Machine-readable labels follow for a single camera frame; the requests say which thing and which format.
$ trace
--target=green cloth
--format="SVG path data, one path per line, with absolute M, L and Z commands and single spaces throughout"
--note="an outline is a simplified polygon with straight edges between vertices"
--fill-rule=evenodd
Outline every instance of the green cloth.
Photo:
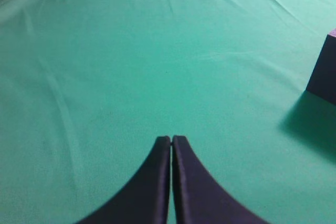
M 335 0 L 0 0 L 0 223 L 79 220 L 173 134 L 271 223 L 334 223 L 335 106 L 302 93 L 335 13 Z

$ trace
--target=green fabric surface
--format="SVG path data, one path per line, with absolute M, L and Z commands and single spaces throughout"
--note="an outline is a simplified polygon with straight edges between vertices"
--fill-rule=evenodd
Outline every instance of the green fabric surface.
M 0 223 L 79 220 L 174 134 L 262 218 L 334 223 L 336 110 L 303 91 L 335 13 L 334 0 L 0 0 Z

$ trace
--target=table surface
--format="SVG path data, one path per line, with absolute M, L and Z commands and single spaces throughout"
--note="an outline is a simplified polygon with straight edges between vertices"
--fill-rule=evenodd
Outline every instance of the table surface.
M 334 223 L 336 110 L 304 90 L 335 13 L 334 0 L 0 0 L 0 222 L 75 222 L 179 134 L 267 221 Z

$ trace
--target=pink top of block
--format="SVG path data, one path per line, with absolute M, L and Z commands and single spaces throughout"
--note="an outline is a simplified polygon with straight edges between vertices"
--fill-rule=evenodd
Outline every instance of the pink top of block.
M 331 32 L 329 33 L 329 35 L 332 36 L 332 37 L 336 37 L 336 29 L 333 30 L 333 31 L 331 31 Z

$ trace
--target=dark purple block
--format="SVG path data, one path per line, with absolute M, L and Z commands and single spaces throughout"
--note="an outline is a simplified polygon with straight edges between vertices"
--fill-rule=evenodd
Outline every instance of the dark purple block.
M 336 105 L 336 29 L 325 39 L 306 90 Z

